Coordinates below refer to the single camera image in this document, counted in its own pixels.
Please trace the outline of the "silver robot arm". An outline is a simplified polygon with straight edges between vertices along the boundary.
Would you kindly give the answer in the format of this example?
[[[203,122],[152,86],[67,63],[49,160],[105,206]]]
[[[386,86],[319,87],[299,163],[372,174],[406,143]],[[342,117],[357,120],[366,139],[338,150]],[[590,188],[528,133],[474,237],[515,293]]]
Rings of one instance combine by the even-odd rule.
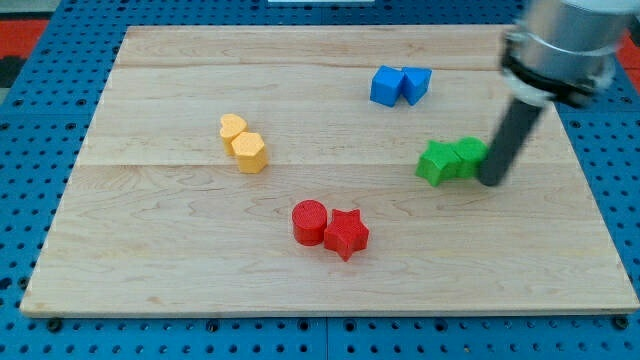
[[[505,82],[521,102],[584,107],[615,75],[621,37],[639,0],[531,1],[504,35]]]

